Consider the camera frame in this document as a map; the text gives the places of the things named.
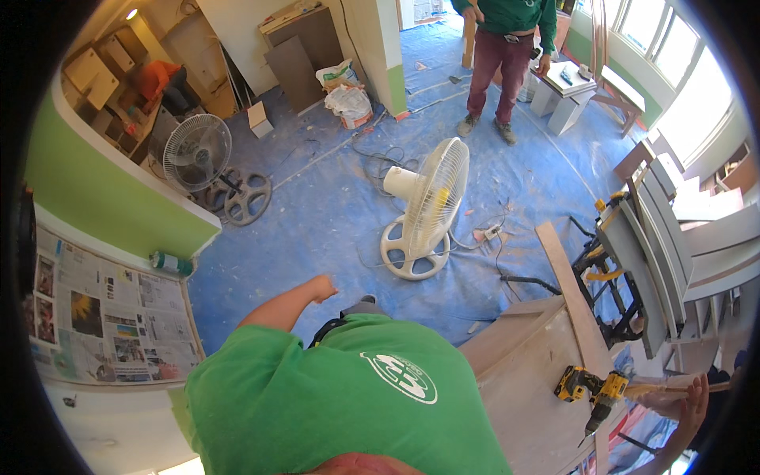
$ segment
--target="cardboard box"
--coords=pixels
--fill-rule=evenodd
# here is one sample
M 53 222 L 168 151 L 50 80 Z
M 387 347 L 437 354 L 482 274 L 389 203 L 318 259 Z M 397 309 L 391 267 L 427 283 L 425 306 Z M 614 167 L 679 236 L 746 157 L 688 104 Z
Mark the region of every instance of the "cardboard box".
M 259 101 L 248 109 L 248 125 L 258 138 L 262 138 L 274 130 L 274 127 L 272 127 L 272 124 L 267 119 L 263 102 Z

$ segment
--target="power strip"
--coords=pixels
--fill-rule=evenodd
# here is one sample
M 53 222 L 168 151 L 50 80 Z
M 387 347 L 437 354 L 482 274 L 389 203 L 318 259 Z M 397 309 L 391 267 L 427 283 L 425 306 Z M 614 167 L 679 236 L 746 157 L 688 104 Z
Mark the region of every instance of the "power strip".
M 494 224 L 487 230 L 483 232 L 483 235 L 488 239 L 489 241 L 499 235 L 499 233 L 502 231 L 502 226 L 500 224 Z

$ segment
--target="newspaper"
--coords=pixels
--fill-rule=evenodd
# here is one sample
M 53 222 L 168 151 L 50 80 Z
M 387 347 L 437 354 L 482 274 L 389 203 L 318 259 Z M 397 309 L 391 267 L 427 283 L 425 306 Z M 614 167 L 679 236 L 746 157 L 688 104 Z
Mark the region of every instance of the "newspaper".
M 89 385 L 180 382 L 199 363 L 182 283 L 127 268 L 37 228 L 22 303 L 40 374 Z

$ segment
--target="yellow drill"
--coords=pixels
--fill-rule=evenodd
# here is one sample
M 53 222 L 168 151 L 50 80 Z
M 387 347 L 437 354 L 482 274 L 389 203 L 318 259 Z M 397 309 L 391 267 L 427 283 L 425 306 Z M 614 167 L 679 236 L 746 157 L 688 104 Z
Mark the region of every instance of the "yellow drill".
M 591 391 L 589 401 L 594 405 L 591 418 L 586 423 L 584 440 L 594 434 L 599 425 L 609 416 L 615 403 L 620 400 L 628 379 L 619 371 L 610 371 L 606 379 L 591 374 L 582 366 L 570 365 L 559 380 L 554 395 L 566 402 L 581 399 L 586 388 Z

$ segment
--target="sneaker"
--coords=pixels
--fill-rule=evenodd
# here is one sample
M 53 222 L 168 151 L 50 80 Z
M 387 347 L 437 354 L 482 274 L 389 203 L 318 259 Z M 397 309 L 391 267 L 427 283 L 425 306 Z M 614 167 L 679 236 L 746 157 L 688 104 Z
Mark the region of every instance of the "sneaker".
M 478 121 L 480 121 L 480 116 L 467 114 L 467 117 L 465 117 L 462 122 L 459 122 L 459 125 L 457 126 L 457 133 L 461 137 L 467 137 L 470 132 L 473 131 L 473 127 L 477 125 Z
M 499 131 L 499 135 L 507 142 L 507 145 L 514 145 L 518 142 L 518 136 L 512 131 L 512 125 L 507 122 L 506 124 L 500 124 L 496 117 L 493 119 L 493 124 L 496 126 L 496 130 Z

